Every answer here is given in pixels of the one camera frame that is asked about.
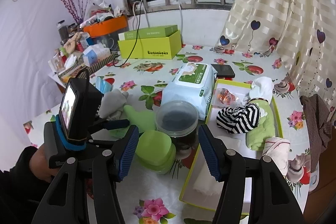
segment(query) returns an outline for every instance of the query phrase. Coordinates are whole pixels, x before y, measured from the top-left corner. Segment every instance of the blue face mask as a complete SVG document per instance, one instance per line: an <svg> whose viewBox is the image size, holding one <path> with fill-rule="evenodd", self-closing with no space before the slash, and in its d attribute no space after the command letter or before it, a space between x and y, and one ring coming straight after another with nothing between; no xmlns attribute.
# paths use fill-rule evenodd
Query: blue face mask
<svg viewBox="0 0 336 224"><path fill-rule="evenodd" d="M100 77L97 77L96 88L103 94L110 92L112 90L112 85Z"/></svg>

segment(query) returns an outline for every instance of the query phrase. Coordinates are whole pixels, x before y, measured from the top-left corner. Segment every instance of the floral tablecloth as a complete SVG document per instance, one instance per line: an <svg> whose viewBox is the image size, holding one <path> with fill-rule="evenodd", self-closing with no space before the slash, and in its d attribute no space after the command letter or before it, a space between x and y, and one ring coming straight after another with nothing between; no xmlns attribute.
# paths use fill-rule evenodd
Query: floral tablecloth
<svg viewBox="0 0 336 224"><path fill-rule="evenodd" d="M114 89L128 91L127 103L136 110L156 110L161 105L162 90L179 67L187 62L228 64L233 68L235 81L251 83L260 76L274 82L273 96L278 106L283 136L291 142L289 172L286 176L301 209L305 207L310 183L310 147L307 125L298 94L288 76L282 60L272 47L267 52L253 54L186 45L173 60L129 60L121 68L108 64L95 75L113 84ZM58 113L59 105L24 124L32 144L43 143L43 128ZM214 212L196 208L179 201L182 186L194 158L196 147L190 155L179 155L172 170L158 175L143 168L133 160L129 175L117 186L120 207L126 223L173 224L206 223Z"/></svg>

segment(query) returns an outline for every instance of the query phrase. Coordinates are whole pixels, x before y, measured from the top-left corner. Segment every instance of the green box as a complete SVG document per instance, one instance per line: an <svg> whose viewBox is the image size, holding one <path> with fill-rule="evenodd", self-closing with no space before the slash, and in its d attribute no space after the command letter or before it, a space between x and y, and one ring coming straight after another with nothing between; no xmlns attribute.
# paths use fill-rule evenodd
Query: green box
<svg viewBox="0 0 336 224"><path fill-rule="evenodd" d="M135 39L118 41L122 58L129 56L135 41ZM181 48L180 31L174 32L169 37L138 38L130 58L173 59Z"/></svg>
<svg viewBox="0 0 336 224"><path fill-rule="evenodd" d="M138 38L156 38L168 37L177 31L177 25L157 26L151 28L139 29ZM137 30L128 31L124 33L124 40L133 40L137 38Z"/></svg>

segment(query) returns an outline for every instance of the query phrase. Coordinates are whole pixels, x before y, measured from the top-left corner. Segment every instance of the white wall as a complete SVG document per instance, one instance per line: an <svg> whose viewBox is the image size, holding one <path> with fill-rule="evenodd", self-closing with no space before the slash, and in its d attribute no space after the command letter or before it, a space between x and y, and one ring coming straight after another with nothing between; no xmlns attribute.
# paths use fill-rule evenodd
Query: white wall
<svg viewBox="0 0 336 224"><path fill-rule="evenodd" d="M228 13L229 11L226 10L182 10L184 44L213 47L221 35ZM179 10L148 13L147 16L151 27L177 24L178 28L181 29ZM130 29L133 29L132 22L133 17L128 20ZM141 15L140 28L145 27L147 27L147 21L143 14Z"/></svg>
<svg viewBox="0 0 336 224"><path fill-rule="evenodd" d="M122 0L106 1L123 7ZM47 62L60 46L56 23L74 21L60 0L0 0L0 11L0 170L5 170L30 145L23 123L62 98Z"/></svg>

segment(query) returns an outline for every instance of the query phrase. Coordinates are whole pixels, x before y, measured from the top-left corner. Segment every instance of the wooden floor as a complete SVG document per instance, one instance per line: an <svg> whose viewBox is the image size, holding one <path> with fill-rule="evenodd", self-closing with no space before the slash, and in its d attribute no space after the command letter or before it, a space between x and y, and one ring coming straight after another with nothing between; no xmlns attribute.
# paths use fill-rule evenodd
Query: wooden floor
<svg viewBox="0 0 336 224"><path fill-rule="evenodd" d="M327 150L320 156L320 181L316 189L308 195L304 210L307 224L313 224L324 212L336 194L336 129L328 143Z"/></svg>

